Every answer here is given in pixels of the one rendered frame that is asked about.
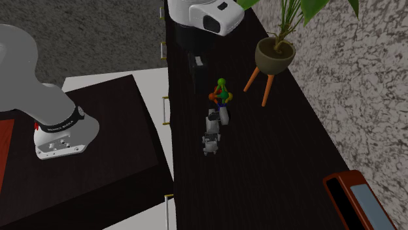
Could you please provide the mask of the dark robot stand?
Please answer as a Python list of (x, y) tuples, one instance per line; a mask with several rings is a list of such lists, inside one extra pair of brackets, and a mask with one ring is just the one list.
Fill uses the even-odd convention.
[(173, 179), (155, 125), (132, 76), (69, 92), (99, 122), (80, 154), (41, 160), (34, 121), (18, 110), (0, 166), (0, 230), (103, 230), (163, 202)]

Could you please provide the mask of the dark wooden chest of drawers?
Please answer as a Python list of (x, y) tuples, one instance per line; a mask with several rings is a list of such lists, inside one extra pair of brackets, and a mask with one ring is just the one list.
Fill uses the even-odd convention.
[(165, 21), (177, 230), (345, 230), (324, 189), (347, 165), (291, 72), (249, 83), (266, 32), (253, 10), (207, 52), (208, 89), (226, 79), (231, 120), (216, 154), (201, 138), (210, 102), (194, 92), (187, 53)]

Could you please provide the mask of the white toy robot figure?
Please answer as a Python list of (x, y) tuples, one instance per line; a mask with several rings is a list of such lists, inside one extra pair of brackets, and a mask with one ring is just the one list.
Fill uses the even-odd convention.
[(217, 153), (218, 143), (221, 139), (220, 125), (229, 124), (229, 118), (226, 107), (220, 107), (219, 110), (209, 109), (208, 116), (205, 118), (206, 131), (202, 136), (202, 143), (204, 144), (203, 153), (205, 156), (210, 152), (213, 154)]

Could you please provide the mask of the red-brown box with grey panel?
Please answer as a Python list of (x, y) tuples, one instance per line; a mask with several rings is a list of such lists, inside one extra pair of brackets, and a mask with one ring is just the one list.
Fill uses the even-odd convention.
[(346, 230), (397, 230), (360, 171), (333, 173), (322, 182)]

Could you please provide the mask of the green plant in legged pot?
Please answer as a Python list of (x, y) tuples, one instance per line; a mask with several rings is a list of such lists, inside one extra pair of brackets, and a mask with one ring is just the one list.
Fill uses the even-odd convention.
[(259, 75), (267, 75), (267, 83), (262, 99), (266, 105), (274, 77), (287, 69), (296, 55), (294, 45), (286, 37), (296, 30), (300, 22), (307, 25), (330, 0), (280, 0), (279, 32), (270, 32), (269, 36), (258, 41), (254, 59), (256, 68), (251, 74), (244, 92), (248, 91), (253, 81)]

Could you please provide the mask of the colourful ball and stick toy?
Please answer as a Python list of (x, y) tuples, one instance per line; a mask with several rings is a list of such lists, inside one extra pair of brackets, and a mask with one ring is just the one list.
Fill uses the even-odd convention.
[(219, 107), (225, 107), (232, 99), (233, 94), (227, 90), (226, 80), (219, 78), (217, 80), (217, 86), (214, 87), (214, 91), (209, 94), (209, 100)]

